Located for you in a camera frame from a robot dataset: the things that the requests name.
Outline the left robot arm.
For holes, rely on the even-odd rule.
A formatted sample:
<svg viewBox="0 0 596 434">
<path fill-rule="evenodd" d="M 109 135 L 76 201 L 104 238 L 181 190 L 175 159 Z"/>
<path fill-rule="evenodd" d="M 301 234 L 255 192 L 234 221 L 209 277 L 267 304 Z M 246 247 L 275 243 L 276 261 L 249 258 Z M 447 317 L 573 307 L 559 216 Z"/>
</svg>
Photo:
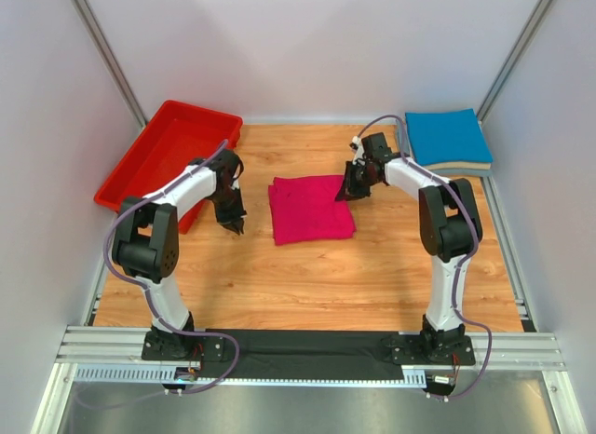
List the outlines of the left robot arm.
<svg viewBox="0 0 596 434">
<path fill-rule="evenodd" d="M 198 361 L 205 343 L 194 336 L 194 319 L 183 302 L 174 270 L 179 261 L 179 221 L 197 203 L 213 203 L 216 222 L 244 233 L 240 157 L 221 143 L 208 158 L 197 158 L 172 181 L 144 197 L 126 198 L 104 242 L 104 261 L 120 279 L 139 286 L 152 314 L 145 335 L 145 360 Z"/>
</svg>

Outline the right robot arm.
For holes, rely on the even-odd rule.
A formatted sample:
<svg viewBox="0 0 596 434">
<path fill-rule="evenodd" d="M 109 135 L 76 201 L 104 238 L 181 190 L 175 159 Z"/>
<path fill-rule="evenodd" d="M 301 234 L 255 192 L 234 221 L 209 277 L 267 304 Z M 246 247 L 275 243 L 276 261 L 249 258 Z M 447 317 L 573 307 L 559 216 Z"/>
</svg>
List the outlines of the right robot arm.
<svg viewBox="0 0 596 434">
<path fill-rule="evenodd" d="M 356 136 L 350 143 L 354 158 L 345 163 L 337 201 L 368 197 L 383 183 L 399 188 L 418 202 L 419 233 L 430 256 L 431 294 L 422 330 L 391 338 L 394 358 L 409 363 L 472 365 L 474 354 L 459 306 L 471 257 L 482 238 L 476 199 L 469 181 L 449 180 L 391 151 L 385 135 Z"/>
</svg>

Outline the magenta t shirt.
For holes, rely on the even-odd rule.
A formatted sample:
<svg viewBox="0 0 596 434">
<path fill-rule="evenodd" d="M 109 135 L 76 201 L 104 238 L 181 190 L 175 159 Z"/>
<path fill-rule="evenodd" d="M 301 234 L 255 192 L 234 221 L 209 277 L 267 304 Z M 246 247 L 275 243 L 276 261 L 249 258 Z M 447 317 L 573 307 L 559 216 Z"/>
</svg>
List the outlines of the magenta t shirt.
<svg viewBox="0 0 596 434">
<path fill-rule="evenodd" d="M 276 177 L 268 186 L 275 244 L 353 237 L 350 208 L 335 199 L 342 182 L 340 175 Z"/>
</svg>

